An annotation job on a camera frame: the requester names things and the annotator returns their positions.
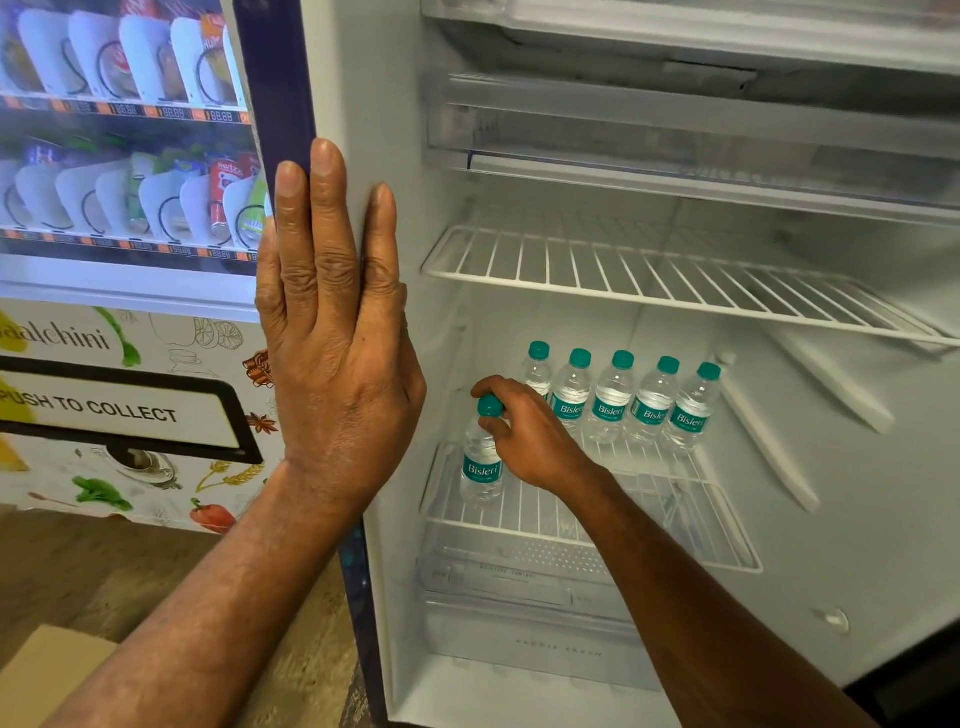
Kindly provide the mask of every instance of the left hand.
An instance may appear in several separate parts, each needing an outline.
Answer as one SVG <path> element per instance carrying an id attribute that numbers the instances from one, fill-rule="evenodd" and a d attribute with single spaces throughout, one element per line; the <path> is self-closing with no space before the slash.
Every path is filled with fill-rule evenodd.
<path id="1" fill-rule="evenodd" d="M 277 169 L 256 307 L 286 467 L 310 491 L 363 509 L 410 446 L 426 381 L 407 333 L 390 187 L 371 195 L 361 265 L 343 156 L 317 139 L 311 168 L 310 180 L 294 162 Z"/>

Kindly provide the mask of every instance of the knuckle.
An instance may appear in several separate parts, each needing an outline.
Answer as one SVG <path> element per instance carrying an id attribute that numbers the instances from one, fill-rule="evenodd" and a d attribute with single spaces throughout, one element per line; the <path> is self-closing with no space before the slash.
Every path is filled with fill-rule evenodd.
<path id="1" fill-rule="evenodd" d="M 357 257 L 352 251 L 330 249 L 317 255 L 317 273 L 333 290 L 349 290 L 357 280 Z"/>
<path id="2" fill-rule="evenodd" d="M 382 260 L 367 260 L 364 268 L 364 285 L 367 290 L 381 296 L 393 295 L 400 290 L 400 281 Z"/>
<path id="3" fill-rule="evenodd" d="M 281 272 L 284 287 L 293 293 L 314 293 L 317 290 L 317 274 L 305 265 L 286 265 Z"/>
<path id="4" fill-rule="evenodd" d="M 261 285 L 253 298 L 256 309 L 263 314 L 276 313 L 282 308 L 283 296 L 275 285 Z"/>

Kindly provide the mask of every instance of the tiled floor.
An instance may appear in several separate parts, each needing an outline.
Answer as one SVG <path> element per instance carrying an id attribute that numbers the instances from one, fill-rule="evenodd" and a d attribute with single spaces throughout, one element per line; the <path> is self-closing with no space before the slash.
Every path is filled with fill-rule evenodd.
<path id="1" fill-rule="evenodd" d="M 42 623 L 123 641 L 216 538 L 110 519 L 0 510 L 0 666 Z M 335 561 L 307 598 L 238 726 L 370 725 L 356 663 Z"/>

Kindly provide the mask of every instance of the finger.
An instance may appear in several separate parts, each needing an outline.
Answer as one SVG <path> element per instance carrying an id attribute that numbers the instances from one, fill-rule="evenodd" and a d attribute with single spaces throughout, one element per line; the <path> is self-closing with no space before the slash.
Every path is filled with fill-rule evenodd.
<path id="1" fill-rule="evenodd" d="M 315 139 L 310 150 L 310 199 L 320 319 L 317 331 L 349 346 L 360 300 L 360 263 L 347 211 L 347 165 L 337 145 Z"/>
<path id="2" fill-rule="evenodd" d="M 396 252 L 396 199 L 380 184 L 371 194 L 363 244 L 363 294 L 357 329 L 378 341 L 393 359 L 399 346 L 400 262 Z"/>
<path id="3" fill-rule="evenodd" d="M 510 426 L 499 417 L 481 417 L 480 426 L 493 436 L 493 441 L 498 445 L 501 445 L 505 440 L 509 440 L 510 436 L 514 434 Z"/>
<path id="4" fill-rule="evenodd" d="M 270 347 L 276 345 L 287 326 L 287 304 L 280 279 L 280 251 L 276 244 L 276 226 L 270 217 L 264 223 L 263 238 L 256 259 L 256 310 Z"/>
<path id="5" fill-rule="evenodd" d="M 423 376 L 420 360 L 417 359 L 417 351 L 414 349 L 413 342 L 410 341 L 410 333 L 407 331 L 405 322 L 403 329 L 400 331 L 398 366 L 400 381 L 403 382 L 403 390 L 407 393 L 407 399 L 416 407 L 423 408 L 423 402 L 426 400 L 426 377 Z"/>
<path id="6" fill-rule="evenodd" d="M 275 224 L 287 327 L 306 336 L 317 322 L 317 269 L 306 175 L 292 161 L 276 170 Z"/>
<path id="7" fill-rule="evenodd" d="M 496 398 L 503 402 L 504 408 L 509 410 L 516 410 L 520 400 L 528 399 L 525 386 L 516 379 L 507 379 L 500 375 L 481 379 L 470 390 L 470 396 L 477 400 L 488 394 L 495 394 Z"/>

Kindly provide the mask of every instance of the right hand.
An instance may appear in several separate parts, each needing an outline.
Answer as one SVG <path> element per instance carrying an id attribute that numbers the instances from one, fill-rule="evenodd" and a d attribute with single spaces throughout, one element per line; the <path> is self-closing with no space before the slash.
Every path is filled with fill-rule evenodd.
<path id="1" fill-rule="evenodd" d="M 477 399 L 490 393 L 503 402 L 504 419 L 481 417 L 480 426 L 493 436 L 497 453 L 520 480 L 562 497 L 600 467 L 535 390 L 497 375 L 478 381 L 470 391 Z"/>

